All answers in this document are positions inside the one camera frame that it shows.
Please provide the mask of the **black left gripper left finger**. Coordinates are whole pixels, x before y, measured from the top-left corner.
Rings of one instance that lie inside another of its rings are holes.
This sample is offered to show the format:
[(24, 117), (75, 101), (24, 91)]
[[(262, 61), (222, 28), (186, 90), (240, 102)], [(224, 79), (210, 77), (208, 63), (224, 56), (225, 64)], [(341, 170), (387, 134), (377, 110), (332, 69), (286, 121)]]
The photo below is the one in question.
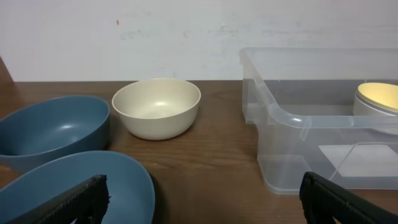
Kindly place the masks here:
[(106, 175), (94, 175), (6, 224), (101, 224), (109, 205)]

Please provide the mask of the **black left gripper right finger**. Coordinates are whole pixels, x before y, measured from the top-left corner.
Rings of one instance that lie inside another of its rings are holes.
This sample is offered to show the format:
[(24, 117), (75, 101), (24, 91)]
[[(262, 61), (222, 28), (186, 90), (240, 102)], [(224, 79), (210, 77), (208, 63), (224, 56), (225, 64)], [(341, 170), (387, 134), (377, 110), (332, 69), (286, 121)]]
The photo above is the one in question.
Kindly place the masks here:
[(314, 172), (304, 174), (299, 198), (308, 224), (397, 224), (397, 215)]

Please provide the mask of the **clear plastic storage container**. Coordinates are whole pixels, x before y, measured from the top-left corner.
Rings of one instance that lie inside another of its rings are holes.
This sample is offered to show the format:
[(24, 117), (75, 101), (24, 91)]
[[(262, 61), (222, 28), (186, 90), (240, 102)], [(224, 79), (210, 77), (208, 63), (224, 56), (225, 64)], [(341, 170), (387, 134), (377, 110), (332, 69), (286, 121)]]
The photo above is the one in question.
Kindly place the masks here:
[(397, 83), (395, 49), (245, 48), (243, 113), (262, 179), (297, 194), (312, 171), (346, 189), (397, 188), (397, 118), (357, 116), (360, 84)]

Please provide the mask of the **grey small bowl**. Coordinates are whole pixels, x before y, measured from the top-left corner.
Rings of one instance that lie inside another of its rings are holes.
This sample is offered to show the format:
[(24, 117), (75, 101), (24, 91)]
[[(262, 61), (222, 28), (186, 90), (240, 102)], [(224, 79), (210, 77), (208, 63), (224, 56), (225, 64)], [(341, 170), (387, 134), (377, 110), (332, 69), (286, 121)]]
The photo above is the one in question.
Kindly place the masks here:
[(390, 113), (380, 107), (374, 106), (369, 102), (362, 99), (358, 93), (355, 93), (354, 105), (353, 105), (354, 116), (397, 116), (397, 113)]

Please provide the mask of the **yellow small bowl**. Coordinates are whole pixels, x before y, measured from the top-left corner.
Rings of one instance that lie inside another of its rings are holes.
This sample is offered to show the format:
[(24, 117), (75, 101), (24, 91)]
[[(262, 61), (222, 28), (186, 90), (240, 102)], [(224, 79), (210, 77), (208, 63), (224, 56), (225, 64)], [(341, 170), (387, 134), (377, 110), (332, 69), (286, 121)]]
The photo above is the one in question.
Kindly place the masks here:
[(384, 110), (397, 112), (397, 85), (388, 83), (362, 83), (357, 95), (364, 101)]

